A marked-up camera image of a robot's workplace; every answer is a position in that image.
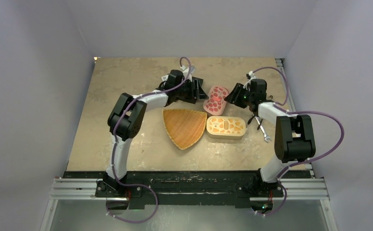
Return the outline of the pink lunch box lid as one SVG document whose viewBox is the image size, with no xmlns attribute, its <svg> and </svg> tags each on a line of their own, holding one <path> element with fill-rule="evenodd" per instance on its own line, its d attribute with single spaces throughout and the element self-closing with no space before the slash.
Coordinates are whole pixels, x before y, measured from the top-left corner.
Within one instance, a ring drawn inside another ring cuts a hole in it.
<svg viewBox="0 0 373 231">
<path fill-rule="evenodd" d="M 225 105 L 227 102 L 224 100 L 229 95 L 229 90 L 226 87 L 220 85 L 213 85 L 210 92 L 207 94 L 208 99 L 204 101 L 203 105 L 214 104 L 214 105 Z"/>
</svg>

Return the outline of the beige lunch box lid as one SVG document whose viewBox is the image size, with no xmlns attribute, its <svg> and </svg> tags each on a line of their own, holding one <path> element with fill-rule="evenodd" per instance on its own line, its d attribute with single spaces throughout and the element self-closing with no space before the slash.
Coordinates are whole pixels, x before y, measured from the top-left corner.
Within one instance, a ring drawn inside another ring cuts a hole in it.
<svg viewBox="0 0 373 231">
<path fill-rule="evenodd" d="M 210 116 L 207 119 L 206 130 L 212 130 L 214 128 L 225 130 L 233 129 L 234 131 L 246 131 L 246 122 L 240 117 Z"/>
</svg>

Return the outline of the woven bamboo basket tray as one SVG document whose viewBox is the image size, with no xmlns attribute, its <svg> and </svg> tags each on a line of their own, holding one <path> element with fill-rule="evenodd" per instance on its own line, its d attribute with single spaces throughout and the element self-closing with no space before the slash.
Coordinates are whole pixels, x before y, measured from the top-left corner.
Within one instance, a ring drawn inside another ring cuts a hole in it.
<svg viewBox="0 0 373 231">
<path fill-rule="evenodd" d="M 180 150 L 197 143 L 206 129 L 207 114 L 189 109 L 164 109 L 162 118 L 165 130 Z"/>
</svg>

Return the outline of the beige lunch box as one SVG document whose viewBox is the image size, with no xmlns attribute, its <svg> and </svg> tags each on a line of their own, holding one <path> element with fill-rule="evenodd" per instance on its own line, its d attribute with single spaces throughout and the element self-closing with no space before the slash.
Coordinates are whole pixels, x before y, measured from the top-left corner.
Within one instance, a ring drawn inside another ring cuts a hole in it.
<svg viewBox="0 0 373 231">
<path fill-rule="evenodd" d="M 234 131 L 233 129 L 212 129 L 206 130 L 209 137 L 214 139 L 240 140 L 246 134 L 245 130 Z"/>
</svg>

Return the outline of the pink lunch box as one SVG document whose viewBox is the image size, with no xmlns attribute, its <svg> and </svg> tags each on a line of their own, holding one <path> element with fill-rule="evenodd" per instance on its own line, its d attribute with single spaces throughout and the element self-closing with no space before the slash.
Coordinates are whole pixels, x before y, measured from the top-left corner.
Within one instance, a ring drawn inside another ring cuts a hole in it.
<svg viewBox="0 0 373 231">
<path fill-rule="evenodd" d="M 221 116 L 226 108 L 225 105 L 206 104 L 203 106 L 204 111 L 212 116 Z"/>
</svg>

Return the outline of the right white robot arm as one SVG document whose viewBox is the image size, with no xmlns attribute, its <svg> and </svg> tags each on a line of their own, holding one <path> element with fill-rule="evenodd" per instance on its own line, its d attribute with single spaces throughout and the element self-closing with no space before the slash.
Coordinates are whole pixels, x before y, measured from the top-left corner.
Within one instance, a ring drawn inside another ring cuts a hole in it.
<svg viewBox="0 0 373 231">
<path fill-rule="evenodd" d="M 253 118 L 266 120 L 275 126 L 274 157 L 260 169 L 258 180 L 253 182 L 253 191 L 264 196 L 272 185 L 294 164 L 315 156 L 316 146 L 312 120 L 309 115 L 295 114 L 267 99 L 267 83 L 252 79 L 247 86 L 237 83 L 225 101 L 240 108 L 248 107 Z"/>
</svg>

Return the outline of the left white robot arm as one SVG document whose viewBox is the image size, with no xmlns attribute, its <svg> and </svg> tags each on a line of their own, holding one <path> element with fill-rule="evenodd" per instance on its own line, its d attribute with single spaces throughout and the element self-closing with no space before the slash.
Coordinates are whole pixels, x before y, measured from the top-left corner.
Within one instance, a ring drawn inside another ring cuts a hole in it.
<svg viewBox="0 0 373 231">
<path fill-rule="evenodd" d="M 113 147 L 103 182 L 109 193 L 119 197 L 125 193 L 126 187 L 132 186 L 126 182 L 127 159 L 130 144 L 141 129 L 145 113 L 176 101 L 195 104 L 208 99 L 202 88 L 203 82 L 203 79 L 192 76 L 189 70 L 171 70 L 152 92 L 140 95 L 122 93 L 119 96 L 107 122 Z"/>
</svg>

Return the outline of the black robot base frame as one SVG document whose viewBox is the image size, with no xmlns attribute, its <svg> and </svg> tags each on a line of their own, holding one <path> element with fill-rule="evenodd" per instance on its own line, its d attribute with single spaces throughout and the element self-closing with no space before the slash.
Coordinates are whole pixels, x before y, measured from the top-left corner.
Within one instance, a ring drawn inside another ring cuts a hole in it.
<svg viewBox="0 0 373 231">
<path fill-rule="evenodd" d="M 105 172 L 66 171 L 64 187 L 105 199 L 110 209 L 143 209 L 146 205 L 233 206 L 270 211 L 273 202 L 288 199 L 309 184 L 305 170 L 290 171 L 279 182 L 265 183 L 257 170 L 129 171 L 132 186 L 118 192 L 104 184 Z"/>
</svg>

